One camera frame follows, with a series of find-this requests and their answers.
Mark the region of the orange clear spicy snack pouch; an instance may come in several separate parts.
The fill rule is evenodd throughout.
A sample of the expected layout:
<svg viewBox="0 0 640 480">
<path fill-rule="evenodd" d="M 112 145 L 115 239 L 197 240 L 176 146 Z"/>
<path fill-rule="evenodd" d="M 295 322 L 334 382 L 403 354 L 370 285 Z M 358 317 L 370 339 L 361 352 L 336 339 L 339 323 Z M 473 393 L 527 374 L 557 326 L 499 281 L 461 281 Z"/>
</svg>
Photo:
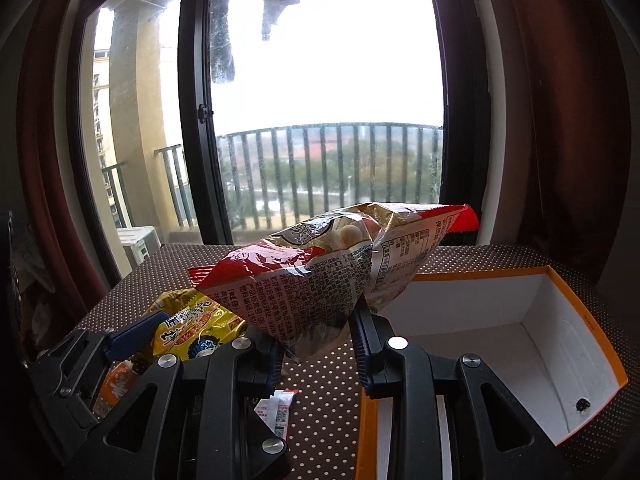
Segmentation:
<svg viewBox="0 0 640 480">
<path fill-rule="evenodd" d="M 115 363 L 108 370 L 100 388 L 92 412 L 104 418 L 134 386 L 150 363 L 141 356 L 135 356 Z"/>
</svg>

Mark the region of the yellow cartoon noodle snack packet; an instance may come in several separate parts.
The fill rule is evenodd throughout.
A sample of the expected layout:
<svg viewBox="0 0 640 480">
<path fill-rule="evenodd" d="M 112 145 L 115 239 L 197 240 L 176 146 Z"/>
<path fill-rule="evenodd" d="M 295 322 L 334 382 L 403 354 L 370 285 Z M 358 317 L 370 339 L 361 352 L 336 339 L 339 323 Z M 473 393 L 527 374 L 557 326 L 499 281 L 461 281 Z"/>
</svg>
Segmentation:
<svg viewBox="0 0 640 480">
<path fill-rule="evenodd" d="M 242 337 L 247 322 L 194 288 L 162 292 L 146 314 L 164 312 L 152 341 L 153 356 L 167 353 L 189 361 L 209 356 L 220 346 Z"/>
</svg>

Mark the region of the red white peanut snack bag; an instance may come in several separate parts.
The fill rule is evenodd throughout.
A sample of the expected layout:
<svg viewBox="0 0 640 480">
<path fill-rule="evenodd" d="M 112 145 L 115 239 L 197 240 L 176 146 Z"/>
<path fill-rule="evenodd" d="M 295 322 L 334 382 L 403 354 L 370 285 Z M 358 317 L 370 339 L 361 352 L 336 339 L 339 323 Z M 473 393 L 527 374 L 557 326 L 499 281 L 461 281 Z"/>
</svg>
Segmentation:
<svg viewBox="0 0 640 480">
<path fill-rule="evenodd" d="M 384 309 L 447 234 L 479 226 L 469 205 L 363 203 L 236 248 L 189 278 L 303 361 L 341 338 L 359 299 Z"/>
</svg>

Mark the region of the white red sachet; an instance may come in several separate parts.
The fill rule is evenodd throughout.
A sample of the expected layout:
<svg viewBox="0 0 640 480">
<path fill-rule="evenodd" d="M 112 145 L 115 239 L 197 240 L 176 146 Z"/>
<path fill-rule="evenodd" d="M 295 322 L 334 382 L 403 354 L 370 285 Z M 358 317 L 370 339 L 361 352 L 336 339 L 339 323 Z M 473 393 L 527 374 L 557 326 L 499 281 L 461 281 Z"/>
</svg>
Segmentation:
<svg viewBox="0 0 640 480">
<path fill-rule="evenodd" d="M 279 438 L 288 438 L 288 419 L 298 389 L 276 390 L 268 399 L 260 400 L 254 412 Z"/>
</svg>

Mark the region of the white air conditioner unit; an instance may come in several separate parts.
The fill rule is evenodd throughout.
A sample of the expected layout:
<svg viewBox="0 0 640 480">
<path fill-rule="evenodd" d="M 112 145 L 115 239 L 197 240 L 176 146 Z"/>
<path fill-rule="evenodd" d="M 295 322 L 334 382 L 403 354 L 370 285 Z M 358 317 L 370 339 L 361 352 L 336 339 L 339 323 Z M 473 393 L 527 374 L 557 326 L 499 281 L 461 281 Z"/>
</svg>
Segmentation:
<svg viewBox="0 0 640 480">
<path fill-rule="evenodd" d="M 160 249 L 160 238 L 154 226 L 118 228 L 118 237 L 130 266 L 134 269 Z"/>
</svg>

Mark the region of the brown polka dot tablecloth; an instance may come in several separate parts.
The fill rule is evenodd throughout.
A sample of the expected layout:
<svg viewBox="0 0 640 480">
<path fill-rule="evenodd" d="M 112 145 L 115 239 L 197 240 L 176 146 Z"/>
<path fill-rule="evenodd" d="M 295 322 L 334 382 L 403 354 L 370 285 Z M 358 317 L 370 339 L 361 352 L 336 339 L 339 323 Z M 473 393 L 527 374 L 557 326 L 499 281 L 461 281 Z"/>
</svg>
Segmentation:
<svg viewBox="0 0 640 480">
<path fill-rule="evenodd" d="M 132 271 L 80 322 L 92 332 L 121 328 L 165 290 L 185 288 L 191 266 L 213 264 L 229 252 L 224 245 L 167 244 Z M 509 245 L 440 246 L 422 273 L 528 270 L 547 258 L 533 249 Z M 593 315 L 620 356 L 629 378 L 622 392 L 578 435 L 561 444 L 567 478 L 635 479 L 639 475 L 639 345 L 614 318 L 589 283 L 567 266 L 553 270 Z M 288 443 L 294 479 L 352 479 L 356 476 L 360 393 L 354 352 L 348 342 L 327 356 L 288 364 L 284 383 L 298 389 L 290 415 Z"/>
</svg>

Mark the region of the orange cardboard box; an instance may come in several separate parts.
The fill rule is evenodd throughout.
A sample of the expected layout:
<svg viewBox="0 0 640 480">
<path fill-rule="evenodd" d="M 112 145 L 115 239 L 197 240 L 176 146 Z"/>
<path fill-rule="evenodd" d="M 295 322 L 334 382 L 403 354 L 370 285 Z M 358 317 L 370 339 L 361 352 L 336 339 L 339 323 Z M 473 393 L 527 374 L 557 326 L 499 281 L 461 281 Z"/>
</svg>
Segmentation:
<svg viewBox="0 0 640 480">
<path fill-rule="evenodd" d="M 620 356 L 593 315 L 551 266 L 422 274 L 381 313 L 394 333 L 433 356 L 479 356 L 560 446 L 593 422 L 628 385 Z M 390 401 L 362 393 L 356 477 L 388 479 Z"/>
</svg>

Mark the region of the dark red curtain left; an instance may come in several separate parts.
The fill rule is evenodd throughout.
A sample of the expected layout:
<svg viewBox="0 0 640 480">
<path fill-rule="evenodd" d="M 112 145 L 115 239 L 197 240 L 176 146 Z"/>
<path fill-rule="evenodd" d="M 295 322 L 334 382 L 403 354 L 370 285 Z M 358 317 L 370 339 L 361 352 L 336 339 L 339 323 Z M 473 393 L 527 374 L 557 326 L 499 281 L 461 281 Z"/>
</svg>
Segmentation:
<svg viewBox="0 0 640 480">
<path fill-rule="evenodd" d="M 40 0 L 27 36 L 16 99 L 18 164 L 28 218 L 60 306 L 78 323 L 105 295 L 64 192 L 54 126 L 55 64 L 70 0 Z"/>
</svg>

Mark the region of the dark red curtain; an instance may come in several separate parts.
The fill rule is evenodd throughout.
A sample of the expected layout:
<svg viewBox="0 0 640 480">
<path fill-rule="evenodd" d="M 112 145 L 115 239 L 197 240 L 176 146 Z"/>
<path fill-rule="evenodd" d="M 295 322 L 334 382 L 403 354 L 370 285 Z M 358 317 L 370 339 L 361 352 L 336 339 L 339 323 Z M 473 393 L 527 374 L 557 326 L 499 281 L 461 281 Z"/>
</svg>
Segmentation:
<svg viewBox="0 0 640 480">
<path fill-rule="evenodd" d="M 491 99 L 480 240 L 602 275 L 622 220 L 631 120 L 602 0 L 475 0 Z"/>
<path fill-rule="evenodd" d="M 78 323 L 105 295 L 64 192 L 54 126 L 55 64 L 70 0 L 40 0 L 27 36 L 16 99 L 18 164 L 28 218 L 60 306 Z"/>
</svg>

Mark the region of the black balcony railing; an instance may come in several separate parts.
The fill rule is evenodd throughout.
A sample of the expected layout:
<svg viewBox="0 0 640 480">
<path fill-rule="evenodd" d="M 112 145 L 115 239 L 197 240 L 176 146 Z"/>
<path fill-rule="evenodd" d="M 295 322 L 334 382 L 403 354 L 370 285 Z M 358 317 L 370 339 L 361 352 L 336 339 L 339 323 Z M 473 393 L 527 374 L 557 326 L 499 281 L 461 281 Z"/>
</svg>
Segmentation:
<svg viewBox="0 0 640 480">
<path fill-rule="evenodd" d="M 94 135 L 115 226 L 154 226 L 162 240 L 200 239 L 182 137 L 123 144 L 109 120 Z M 356 203 L 437 203 L 444 129 L 402 122 L 334 122 L 228 133 L 216 142 L 224 206 L 236 240 Z"/>
</svg>

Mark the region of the dark red curtain right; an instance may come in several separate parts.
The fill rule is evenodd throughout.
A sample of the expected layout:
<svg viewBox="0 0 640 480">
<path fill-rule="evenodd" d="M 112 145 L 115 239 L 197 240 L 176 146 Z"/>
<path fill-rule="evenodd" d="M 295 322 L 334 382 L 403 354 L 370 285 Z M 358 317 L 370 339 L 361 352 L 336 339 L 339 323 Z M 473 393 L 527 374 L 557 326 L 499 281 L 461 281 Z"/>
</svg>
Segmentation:
<svg viewBox="0 0 640 480">
<path fill-rule="evenodd" d="M 475 0 L 491 99 L 480 240 L 602 275 L 622 220 L 631 120 L 602 0 Z"/>
</svg>

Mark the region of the black window frame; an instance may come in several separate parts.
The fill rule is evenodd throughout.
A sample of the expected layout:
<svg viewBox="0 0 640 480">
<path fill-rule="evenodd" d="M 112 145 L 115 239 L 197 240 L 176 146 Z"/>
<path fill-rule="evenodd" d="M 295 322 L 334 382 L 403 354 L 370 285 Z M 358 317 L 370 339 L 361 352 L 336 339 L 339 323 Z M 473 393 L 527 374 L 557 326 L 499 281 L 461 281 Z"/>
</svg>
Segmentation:
<svg viewBox="0 0 640 480">
<path fill-rule="evenodd" d="M 446 204 L 482 208 L 487 184 L 490 97 L 485 35 L 474 0 L 431 0 L 435 10 L 444 89 Z M 195 194 L 201 237 L 209 245 L 232 241 L 217 160 L 209 89 L 209 0 L 181 0 L 178 93 L 186 166 Z"/>
</svg>

